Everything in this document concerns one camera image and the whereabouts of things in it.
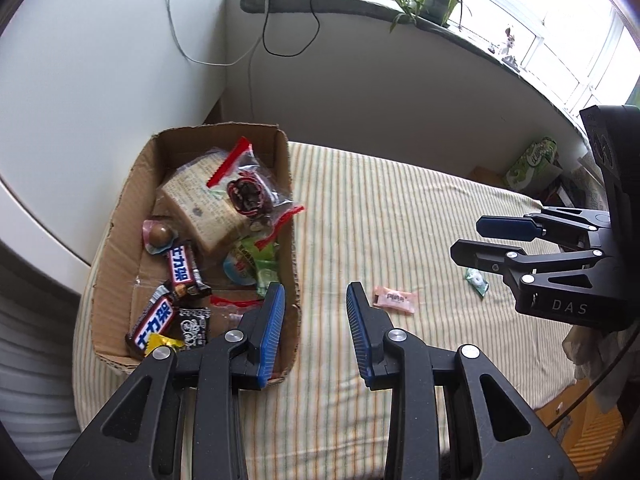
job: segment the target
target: plant pot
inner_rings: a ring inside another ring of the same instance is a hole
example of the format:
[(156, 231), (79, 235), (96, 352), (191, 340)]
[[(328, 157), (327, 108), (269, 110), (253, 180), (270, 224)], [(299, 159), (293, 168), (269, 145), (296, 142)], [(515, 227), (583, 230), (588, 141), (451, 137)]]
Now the plant pot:
[(425, 0), (422, 10), (420, 11), (420, 17), (430, 22), (437, 23), (443, 27), (448, 27), (447, 23), (442, 23), (444, 17), (449, 9), (449, 2), (451, 0)]

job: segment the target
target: green snack package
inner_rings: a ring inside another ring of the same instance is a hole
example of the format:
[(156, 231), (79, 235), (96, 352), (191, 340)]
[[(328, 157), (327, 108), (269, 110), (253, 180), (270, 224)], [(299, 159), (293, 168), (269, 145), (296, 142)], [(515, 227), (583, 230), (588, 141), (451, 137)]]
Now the green snack package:
[(480, 294), (481, 298), (484, 298), (484, 295), (489, 290), (489, 283), (482, 274), (480, 274), (479, 270), (467, 267), (465, 269), (465, 280)]
[(278, 277), (278, 263), (275, 260), (256, 260), (256, 292), (258, 296), (264, 298), (267, 294), (267, 288), (271, 282), (280, 282)]
[(275, 262), (276, 244), (267, 244), (259, 250), (254, 242), (253, 237), (238, 240), (222, 263), (226, 276), (238, 285), (255, 285), (256, 260)]
[(562, 168), (554, 164), (557, 150), (550, 137), (533, 142), (504, 176), (504, 185), (525, 194), (542, 191), (562, 173)]

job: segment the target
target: metal screw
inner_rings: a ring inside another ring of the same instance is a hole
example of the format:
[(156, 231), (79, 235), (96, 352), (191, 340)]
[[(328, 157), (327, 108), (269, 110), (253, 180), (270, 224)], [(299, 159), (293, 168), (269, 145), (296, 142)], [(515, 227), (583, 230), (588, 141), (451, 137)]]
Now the metal screw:
[(240, 330), (229, 330), (225, 334), (225, 339), (230, 343), (237, 343), (238, 341), (242, 341), (244, 334)]
[(161, 361), (162, 359), (167, 359), (171, 355), (171, 349), (168, 346), (159, 346), (151, 352), (151, 355), (154, 359)]
[(406, 332), (404, 330), (400, 330), (399, 328), (389, 330), (387, 335), (389, 336), (389, 339), (391, 339), (391, 341), (404, 341), (406, 339)]
[(480, 350), (478, 349), (478, 347), (473, 345), (464, 345), (462, 347), (462, 350), (460, 351), (462, 352), (462, 355), (464, 357), (467, 357), (469, 359), (475, 359), (480, 355)]

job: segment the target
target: striped bed sheet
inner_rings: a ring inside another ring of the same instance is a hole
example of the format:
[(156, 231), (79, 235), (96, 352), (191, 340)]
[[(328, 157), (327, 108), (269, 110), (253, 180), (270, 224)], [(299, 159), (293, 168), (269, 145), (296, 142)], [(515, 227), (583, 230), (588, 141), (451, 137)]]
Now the striped bed sheet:
[[(569, 326), (517, 314), (499, 276), (487, 276), (490, 289), (482, 300), (449, 257), (458, 238), (480, 239), (475, 224), (481, 215), (521, 216), (539, 210), (538, 202), (371, 156), (295, 142), (289, 149), (295, 199), (306, 206), (295, 220), (302, 333), (296, 363), (282, 384), (241, 392), (252, 480), (383, 475), (390, 392), (370, 392), (359, 377), (344, 303), (352, 281), (362, 282), (369, 297), (375, 285), (416, 292), (416, 313), (391, 314), (395, 326), (432, 346), (477, 345), (533, 408), (574, 382), (561, 349)], [(522, 246), (528, 253), (558, 251), (540, 240)], [(94, 278), (95, 266), (74, 338), (82, 428), (125, 378), (92, 351)], [(441, 449), (447, 449), (444, 412), (439, 415)], [(189, 427), (184, 479), (190, 478)]]

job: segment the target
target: window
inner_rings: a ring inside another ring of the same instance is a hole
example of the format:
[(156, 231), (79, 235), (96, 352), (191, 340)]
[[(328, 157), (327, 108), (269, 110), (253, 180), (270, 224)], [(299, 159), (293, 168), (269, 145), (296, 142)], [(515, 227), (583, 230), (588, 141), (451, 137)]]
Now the window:
[(609, 0), (463, 0), (453, 32), (481, 48), (504, 43), (520, 71), (577, 123), (594, 103), (622, 104), (640, 76), (640, 52)]
[(578, 80), (546, 44), (539, 46), (527, 65), (527, 71), (538, 78), (563, 102), (578, 87)]
[(638, 82), (638, 74), (640, 52), (625, 28), (611, 62), (593, 94), (603, 103), (624, 103)]

